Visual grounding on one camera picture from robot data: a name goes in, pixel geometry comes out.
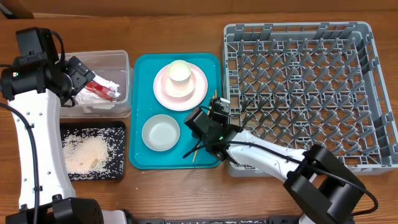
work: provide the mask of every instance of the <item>wire rack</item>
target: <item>wire rack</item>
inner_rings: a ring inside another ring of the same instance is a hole
[[[231,24],[223,50],[230,123],[291,148],[320,144],[357,173],[397,167],[397,130],[367,24]]]

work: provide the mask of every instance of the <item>blue tray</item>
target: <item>blue tray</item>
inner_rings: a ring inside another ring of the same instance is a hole
[[[207,106],[216,89],[221,93],[220,62],[213,54],[147,54],[139,57],[134,66],[129,147],[130,162],[138,169],[210,168],[220,164],[215,157],[202,149],[198,151],[194,163],[192,163],[193,154],[182,159],[182,156],[198,141],[192,138],[191,130],[183,123],[193,109],[172,111],[162,106],[155,98],[153,88],[155,76],[164,66],[178,59],[196,65],[205,73],[208,90],[201,105]],[[157,114],[173,117],[180,126],[180,139],[173,148],[165,152],[149,149],[141,136],[144,123]]]

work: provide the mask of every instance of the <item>chopstick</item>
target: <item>chopstick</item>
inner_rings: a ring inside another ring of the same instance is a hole
[[[217,98],[217,90],[216,90],[215,95],[213,96],[213,99],[215,99],[215,98]],[[196,159],[196,157],[197,157],[197,154],[198,154],[198,151],[196,150],[196,151],[195,151],[195,154],[193,155],[192,163],[195,162],[195,159]]]

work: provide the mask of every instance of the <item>plastic crate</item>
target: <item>plastic crate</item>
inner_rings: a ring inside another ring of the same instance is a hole
[[[97,75],[119,84],[119,98],[115,102],[83,104],[61,108],[61,118],[127,118],[131,114],[132,78],[129,56],[124,50],[66,53],[68,60],[78,57]]]
[[[223,63],[230,123],[291,148],[325,146],[355,174],[398,167],[397,128],[367,23],[230,24]],[[265,175],[230,163],[227,170]]]

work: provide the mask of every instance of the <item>red packet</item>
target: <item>red packet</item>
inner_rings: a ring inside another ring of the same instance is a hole
[[[110,102],[117,99],[115,91],[105,86],[101,86],[95,81],[89,82],[86,86],[86,89],[92,93],[96,93],[99,97],[101,97],[104,100],[109,100]]]

